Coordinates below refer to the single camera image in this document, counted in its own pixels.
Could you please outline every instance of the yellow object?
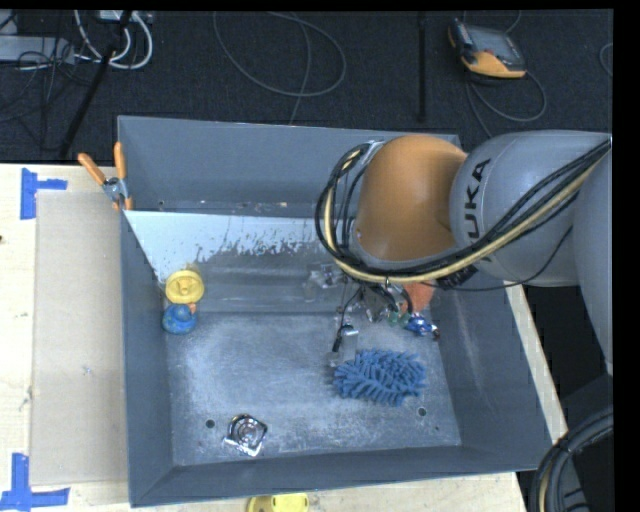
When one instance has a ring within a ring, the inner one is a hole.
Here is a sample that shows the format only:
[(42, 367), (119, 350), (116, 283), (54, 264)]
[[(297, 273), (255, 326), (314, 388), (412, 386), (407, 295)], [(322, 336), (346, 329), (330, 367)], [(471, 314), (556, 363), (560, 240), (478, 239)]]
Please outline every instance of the yellow object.
[(164, 292), (174, 304), (190, 304), (202, 298), (204, 283), (195, 270), (179, 270), (169, 276)]
[(305, 493), (258, 496), (249, 500), (247, 512), (307, 512), (309, 498)]

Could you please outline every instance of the blue tape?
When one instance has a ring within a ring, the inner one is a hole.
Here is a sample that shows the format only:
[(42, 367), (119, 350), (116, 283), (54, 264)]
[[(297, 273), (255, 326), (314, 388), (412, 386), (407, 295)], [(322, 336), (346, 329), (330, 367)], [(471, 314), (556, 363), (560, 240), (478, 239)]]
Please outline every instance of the blue tape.
[(22, 168), (22, 192), (20, 197), (20, 219), (34, 219), (36, 216), (36, 192), (41, 189), (66, 190), (67, 181), (48, 179), (38, 181), (38, 174)]
[(11, 490), (3, 491), (0, 510), (29, 512), (33, 507), (57, 507), (69, 501), (69, 490), (31, 492), (29, 487), (29, 457), (21, 453), (11, 456)]

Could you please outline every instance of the blue brush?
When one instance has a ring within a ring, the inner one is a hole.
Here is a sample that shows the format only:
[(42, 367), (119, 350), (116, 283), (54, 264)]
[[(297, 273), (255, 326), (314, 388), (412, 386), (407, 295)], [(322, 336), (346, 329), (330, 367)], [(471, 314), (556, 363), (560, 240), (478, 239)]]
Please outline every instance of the blue brush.
[(407, 396), (419, 396), (426, 370), (418, 354), (392, 350), (361, 350), (355, 359), (335, 369), (333, 384), (343, 398), (363, 398), (399, 406)]

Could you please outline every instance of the orange handle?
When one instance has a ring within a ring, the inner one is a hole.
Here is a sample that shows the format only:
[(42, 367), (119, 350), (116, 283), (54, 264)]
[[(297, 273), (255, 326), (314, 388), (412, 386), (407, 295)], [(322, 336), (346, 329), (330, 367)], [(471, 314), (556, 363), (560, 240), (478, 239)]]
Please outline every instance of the orange handle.
[(89, 172), (91, 177), (96, 181), (98, 185), (104, 185), (104, 182), (107, 181), (107, 178), (88, 154), (79, 153), (78, 162), (80, 162), (82, 166)]
[(116, 172), (118, 173), (118, 179), (125, 179), (127, 177), (127, 166), (124, 161), (124, 152), (122, 151), (122, 142), (116, 142), (113, 146), (113, 159), (116, 164)]

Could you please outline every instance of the gray bin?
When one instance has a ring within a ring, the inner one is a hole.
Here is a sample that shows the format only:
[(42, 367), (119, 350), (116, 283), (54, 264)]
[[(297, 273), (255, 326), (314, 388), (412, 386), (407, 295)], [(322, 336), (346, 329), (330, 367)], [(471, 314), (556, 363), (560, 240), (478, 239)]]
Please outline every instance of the gray bin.
[[(118, 119), (135, 202), (121, 215), (132, 506), (537, 467), (551, 438), (504, 290), (436, 292), (438, 342), (353, 311), (359, 347), (418, 353), (427, 387), (390, 407), (332, 386), (343, 290), (303, 289), (330, 261), (315, 202), (347, 150), (402, 134)], [(196, 329), (176, 336), (162, 283), (187, 263), (206, 291)], [(244, 413), (269, 429), (257, 457), (222, 443)]]

